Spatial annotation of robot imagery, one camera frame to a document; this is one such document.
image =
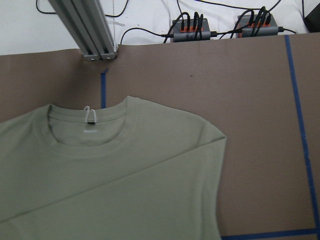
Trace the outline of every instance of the metal frame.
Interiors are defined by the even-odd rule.
[[[88,61],[115,59],[111,35],[99,0],[49,0]]]

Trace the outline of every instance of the white background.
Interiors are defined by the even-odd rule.
[[[117,15],[122,11],[126,0],[100,0],[105,14]],[[277,0],[216,0],[216,3],[245,8],[270,9]],[[197,11],[208,19],[211,31],[226,32],[234,28],[237,16],[244,12],[198,2],[179,0],[181,10],[193,16]],[[306,15],[319,3],[319,0],[305,0]],[[44,12],[54,12],[48,0],[39,0],[39,8]],[[0,55],[47,52],[78,48],[77,44],[57,15],[42,14],[36,9],[36,0],[0,0]],[[107,17],[112,34],[120,39],[125,30],[133,27],[145,28],[159,34],[166,34],[172,20],[180,14],[176,0],[129,0],[124,14],[115,19]],[[308,30],[302,21],[302,1],[282,0],[272,11],[278,26],[296,31]],[[160,44],[162,37],[133,30],[123,40],[124,45]]]

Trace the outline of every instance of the white floor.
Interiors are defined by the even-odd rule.
[[[113,15],[113,0],[100,0],[104,12]],[[245,8],[271,8],[277,0],[216,0],[216,3]],[[122,11],[126,0],[114,0],[114,13]],[[244,10],[211,5],[195,0],[179,0],[183,12],[193,16],[197,11],[209,21],[211,31],[226,32],[233,29],[237,16]],[[306,15],[319,0],[305,0]],[[39,0],[44,12],[54,11],[48,0]],[[42,14],[36,9],[36,0],[0,0],[0,55],[47,52],[78,48],[57,15]],[[166,34],[179,15],[176,0],[129,0],[124,14],[118,18],[107,17],[117,43],[125,30],[133,27]],[[298,34],[307,33],[302,21],[301,0],[282,0],[272,11],[278,26],[291,29]],[[160,44],[162,37],[133,30],[124,37],[124,45]]]

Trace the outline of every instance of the t-shirt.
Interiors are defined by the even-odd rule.
[[[202,117],[127,96],[0,123],[1,240],[220,240],[226,137]]]

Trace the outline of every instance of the neckline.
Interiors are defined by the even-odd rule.
[[[54,104],[48,104],[39,109],[37,121],[35,121],[37,125],[36,128],[38,129],[45,145],[56,153],[76,156],[77,158],[101,155],[106,156],[121,148],[132,134],[136,125],[137,117],[139,115],[137,114],[139,106],[138,102],[139,98],[126,96],[122,102],[115,106],[95,110],[97,123],[116,119],[123,115],[126,116],[124,124],[118,134],[110,141],[100,145],[67,145],[57,141],[50,130],[48,116],[69,122],[84,122],[86,116],[85,110],[66,109],[58,107]]]

